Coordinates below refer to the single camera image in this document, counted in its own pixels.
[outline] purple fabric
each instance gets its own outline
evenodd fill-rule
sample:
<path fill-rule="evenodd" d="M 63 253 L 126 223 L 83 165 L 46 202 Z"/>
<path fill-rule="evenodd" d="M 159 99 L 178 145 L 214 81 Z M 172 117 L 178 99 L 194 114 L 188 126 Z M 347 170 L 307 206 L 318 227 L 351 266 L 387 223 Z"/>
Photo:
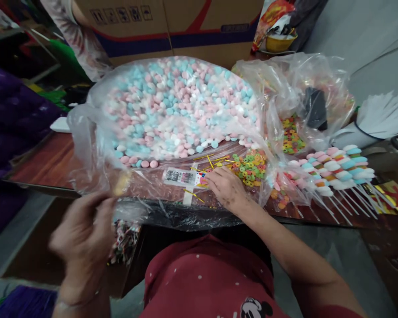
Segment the purple fabric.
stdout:
<path fill-rule="evenodd" d="M 18 286 L 0 306 L 0 318 L 49 318 L 52 316 L 57 292 Z"/>
<path fill-rule="evenodd" d="M 0 180 L 0 233 L 23 207 L 28 191 Z"/>
<path fill-rule="evenodd" d="M 9 161 L 35 147 L 62 115 L 59 107 L 0 69 L 0 177 Z"/>

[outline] person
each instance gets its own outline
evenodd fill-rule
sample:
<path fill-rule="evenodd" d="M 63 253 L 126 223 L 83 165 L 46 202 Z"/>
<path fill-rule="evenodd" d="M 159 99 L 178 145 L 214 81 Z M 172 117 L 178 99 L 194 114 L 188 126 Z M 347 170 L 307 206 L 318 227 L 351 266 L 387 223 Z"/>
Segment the person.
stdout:
<path fill-rule="evenodd" d="M 218 200 L 261 238 L 288 274 L 305 318 L 366 317 L 342 277 L 252 201 L 230 170 L 216 168 L 206 178 Z M 110 316 L 104 272 L 114 239 L 114 204 L 106 193 L 77 199 L 53 233 L 50 248 L 66 262 L 54 318 Z M 265 263 L 212 235 L 158 253 L 146 270 L 144 301 L 142 318 L 287 317 L 274 300 L 273 275 Z"/>

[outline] concrete floor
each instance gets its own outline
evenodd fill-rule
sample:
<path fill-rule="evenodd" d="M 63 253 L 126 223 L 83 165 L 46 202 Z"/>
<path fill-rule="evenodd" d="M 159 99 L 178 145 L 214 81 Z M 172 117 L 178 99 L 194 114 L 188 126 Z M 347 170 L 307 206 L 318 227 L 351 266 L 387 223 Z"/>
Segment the concrete floor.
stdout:
<path fill-rule="evenodd" d="M 28 202 L 1 233 L 0 276 L 52 200 L 51 196 L 31 193 Z M 343 276 L 370 318 L 398 317 L 395 306 L 357 230 L 305 225 L 286 225 L 286 227 L 325 257 Z M 273 269 L 277 303 L 290 317 L 302 317 L 289 278 L 275 259 L 273 259 Z M 14 280 L 0 280 L 0 298 L 8 295 L 19 283 Z M 143 293 L 142 282 L 123 299 L 113 299 L 112 317 L 138 317 L 143 308 Z"/>

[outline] snack bag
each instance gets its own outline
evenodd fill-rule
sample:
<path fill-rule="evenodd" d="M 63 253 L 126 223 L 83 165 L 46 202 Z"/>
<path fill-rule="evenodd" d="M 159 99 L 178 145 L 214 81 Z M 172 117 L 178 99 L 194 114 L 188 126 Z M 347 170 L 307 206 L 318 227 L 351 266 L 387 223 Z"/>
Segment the snack bag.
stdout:
<path fill-rule="evenodd" d="M 275 0 L 260 18 L 252 43 L 252 51 L 259 50 L 267 31 L 285 14 L 295 10 L 294 5 L 286 0 Z"/>

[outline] white wall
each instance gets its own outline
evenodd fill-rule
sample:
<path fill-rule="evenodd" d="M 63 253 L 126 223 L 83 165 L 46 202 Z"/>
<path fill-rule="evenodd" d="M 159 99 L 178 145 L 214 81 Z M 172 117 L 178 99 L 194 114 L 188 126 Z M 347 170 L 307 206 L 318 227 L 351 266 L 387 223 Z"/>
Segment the white wall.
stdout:
<path fill-rule="evenodd" d="M 398 92 L 398 0 L 329 0 L 304 51 L 344 57 L 359 104 Z"/>

